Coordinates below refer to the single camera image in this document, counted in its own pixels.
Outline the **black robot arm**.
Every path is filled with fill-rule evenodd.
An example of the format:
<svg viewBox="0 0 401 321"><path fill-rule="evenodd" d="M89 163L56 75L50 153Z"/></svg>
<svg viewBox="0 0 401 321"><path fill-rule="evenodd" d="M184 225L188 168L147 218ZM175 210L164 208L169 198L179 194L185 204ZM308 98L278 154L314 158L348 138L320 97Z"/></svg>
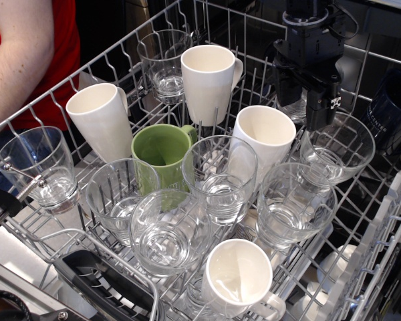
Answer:
<svg viewBox="0 0 401 321"><path fill-rule="evenodd" d="M307 92L305 125L309 131L333 122L341 103L342 76L336 64L344 54L346 22L352 15L337 1L287 1L285 39L273 46L273 77L282 107Z"/></svg>

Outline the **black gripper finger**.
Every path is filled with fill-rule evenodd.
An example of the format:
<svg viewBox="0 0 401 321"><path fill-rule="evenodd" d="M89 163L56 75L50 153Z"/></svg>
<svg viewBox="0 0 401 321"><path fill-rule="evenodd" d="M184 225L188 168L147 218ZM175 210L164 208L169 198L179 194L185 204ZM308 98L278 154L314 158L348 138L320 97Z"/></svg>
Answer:
<svg viewBox="0 0 401 321"><path fill-rule="evenodd" d="M280 106L287 106L300 100L303 82L300 68L294 64L274 63L275 90Z"/></svg>
<svg viewBox="0 0 401 321"><path fill-rule="evenodd" d="M340 83L311 84L307 87L306 126L308 131L330 125L341 104Z"/></svg>

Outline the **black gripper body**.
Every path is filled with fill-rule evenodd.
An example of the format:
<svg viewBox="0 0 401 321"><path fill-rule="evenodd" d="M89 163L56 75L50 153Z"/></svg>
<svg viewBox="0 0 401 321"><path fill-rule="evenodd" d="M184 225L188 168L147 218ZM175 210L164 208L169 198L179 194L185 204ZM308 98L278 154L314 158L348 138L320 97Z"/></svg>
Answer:
<svg viewBox="0 0 401 321"><path fill-rule="evenodd" d="M343 14L284 14L285 39L274 42L277 88L337 88L342 77L336 67L343 56Z"/></svg>

